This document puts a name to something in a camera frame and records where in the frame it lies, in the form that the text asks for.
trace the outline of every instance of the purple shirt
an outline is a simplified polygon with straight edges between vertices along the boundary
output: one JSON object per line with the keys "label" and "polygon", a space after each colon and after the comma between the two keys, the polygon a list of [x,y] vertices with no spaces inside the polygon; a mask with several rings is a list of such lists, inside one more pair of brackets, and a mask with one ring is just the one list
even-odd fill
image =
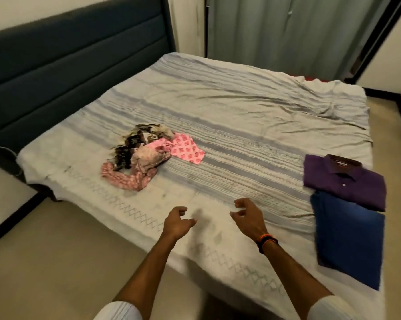
{"label": "purple shirt", "polygon": [[325,191],[367,209],[385,211],[385,182],[382,175],[347,158],[306,155],[304,186]]}

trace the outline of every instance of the dark teal upholstered headboard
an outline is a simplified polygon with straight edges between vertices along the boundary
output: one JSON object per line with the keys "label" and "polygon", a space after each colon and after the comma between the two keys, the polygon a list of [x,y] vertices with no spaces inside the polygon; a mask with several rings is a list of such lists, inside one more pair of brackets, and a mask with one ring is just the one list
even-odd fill
{"label": "dark teal upholstered headboard", "polygon": [[[18,153],[174,51],[168,0],[110,0],[0,31],[0,146]],[[18,170],[1,149],[0,166]]]}

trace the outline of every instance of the bed sheet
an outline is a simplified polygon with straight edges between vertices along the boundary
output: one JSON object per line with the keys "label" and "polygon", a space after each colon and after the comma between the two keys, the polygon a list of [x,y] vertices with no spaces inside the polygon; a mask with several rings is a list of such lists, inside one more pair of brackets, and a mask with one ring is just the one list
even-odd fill
{"label": "bed sheet", "polygon": [[[206,152],[203,162],[172,157],[142,191],[115,188],[100,166],[122,135],[146,122],[192,136]],[[171,208],[187,206],[199,221],[169,264],[193,276],[194,262],[279,317],[298,319],[267,259],[229,216],[235,198],[250,197],[291,256],[366,319],[384,319],[383,284],[374,291],[317,265],[312,191],[302,186],[305,154],[346,156],[370,168],[371,144],[358,86],[171,53],[35,139],[18,163],[28,182],[49,186],[146,251]]]}

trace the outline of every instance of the gray curtain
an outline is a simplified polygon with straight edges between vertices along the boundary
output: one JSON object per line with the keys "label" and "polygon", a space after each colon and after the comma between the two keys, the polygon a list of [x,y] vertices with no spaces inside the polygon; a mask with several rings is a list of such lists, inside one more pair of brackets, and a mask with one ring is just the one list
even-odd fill
{"label": "gray curtain", "polygon": [[383,1],[208,0],[208,57],[339,79]]}

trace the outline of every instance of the mattress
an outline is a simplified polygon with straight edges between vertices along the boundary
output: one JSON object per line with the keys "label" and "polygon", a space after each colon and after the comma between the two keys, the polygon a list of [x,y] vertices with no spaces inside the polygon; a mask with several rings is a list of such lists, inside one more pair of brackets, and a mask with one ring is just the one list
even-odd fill
{"label": "mattress", "polygon": [[[202,163],[172,157],[142,191],[113,187],[100,166],[138,123],[189,134],[206,152]],[[250,197],[295,260],[366,319],[384,319],[383,284],[374,291],[317,264],[312,191],[302,186],[305,154],[346,156],[371,168],[371,144],[359,86],[170,53],[32,141],[18,163],[27,182],[47,185],[146,251],[172,207],[187,206],[198,224],[168,264],[191,278],[196,265],[220,283],[211,290],[230,287],[298,319],[267,259],[229,216],[234,199]]]}

